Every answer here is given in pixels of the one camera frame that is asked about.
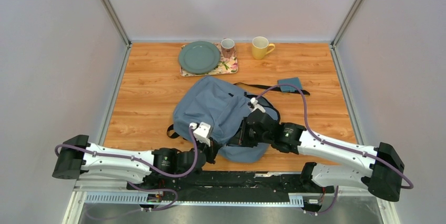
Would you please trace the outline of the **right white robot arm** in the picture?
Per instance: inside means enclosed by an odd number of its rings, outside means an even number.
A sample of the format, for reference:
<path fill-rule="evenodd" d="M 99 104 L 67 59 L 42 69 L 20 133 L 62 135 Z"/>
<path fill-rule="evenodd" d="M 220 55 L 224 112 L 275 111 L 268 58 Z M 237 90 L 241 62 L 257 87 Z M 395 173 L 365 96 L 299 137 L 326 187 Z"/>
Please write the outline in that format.
<path fill-rule="evenodd" d="M 307 192 L 318 187 L 362 188 L 377 198 L 397 202 L 403 188 L 404 163 L 395 148 L 381 142 L 378 147 L 344 142 L 313 132 L 303 125 L 281 123 L 268 115 L 255 98 L 248 103 L 251 113 L 244 117 L 229 144 L 255 147 L 269 144 L 283 153 L 321 157 L 335 166 L 308 162 L 302 169 L 300 185 Z"/>

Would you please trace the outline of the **blue fabric backpack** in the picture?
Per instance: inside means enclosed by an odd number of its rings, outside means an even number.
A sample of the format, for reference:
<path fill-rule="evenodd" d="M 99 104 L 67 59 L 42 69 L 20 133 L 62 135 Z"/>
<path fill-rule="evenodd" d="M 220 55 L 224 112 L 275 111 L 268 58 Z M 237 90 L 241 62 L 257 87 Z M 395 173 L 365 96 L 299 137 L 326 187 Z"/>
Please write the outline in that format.
<path fill-rule="evenodd" d="M 221 144 L 218 155 L 232 162 L 253 163 L 271 147 L 260 143 L 253 148 L 230 146 L 230 139 L 238 131 L 244 117 L 251 113 L 250 97 L 260 98 L 247 92 L 237 83 L 229 83 L 211 76 L 197 81 L 180 100 L 173 112 L 173 124 L 167 129 L 169 138 L 182 137 L 191 140 L 190 123 L 205 122 L 212 126 L 211 137 Z"/>

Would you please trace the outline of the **teal wallet notebook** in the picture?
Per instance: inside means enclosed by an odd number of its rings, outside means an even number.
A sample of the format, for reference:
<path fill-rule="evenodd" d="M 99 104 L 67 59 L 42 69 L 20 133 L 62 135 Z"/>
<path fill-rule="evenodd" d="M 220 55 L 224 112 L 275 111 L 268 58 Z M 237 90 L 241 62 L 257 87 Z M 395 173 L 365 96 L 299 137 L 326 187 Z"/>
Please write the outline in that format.
<path fill-rule="evenodd" d="M 297 93 L 297 89 L 303 90 L 301 81 L 298 77 L 280 79 L 277 81 L 282 93 Z"/>

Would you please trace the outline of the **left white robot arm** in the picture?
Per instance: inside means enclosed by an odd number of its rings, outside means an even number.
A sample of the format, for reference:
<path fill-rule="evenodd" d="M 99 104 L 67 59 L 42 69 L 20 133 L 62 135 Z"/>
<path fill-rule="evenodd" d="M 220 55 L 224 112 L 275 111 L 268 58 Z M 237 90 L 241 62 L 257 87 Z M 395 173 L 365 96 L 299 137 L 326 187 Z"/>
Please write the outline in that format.
<path fill-rule="evenodd" d="M 101 176 L 153 190 L 160 185 L 161 177 L 185 177 L 200 172 L 206 163 L 215 162 L 221 144 L 211 137 L 211 131 L 208 124 L 191 123 L 188 132 L 193 147 L 189 151 L 122 150 L 91 143 L 89 136 L 77 135 L 55 147 L 57 160 L 52 177 L 72 180 L 81 175 Z"/>

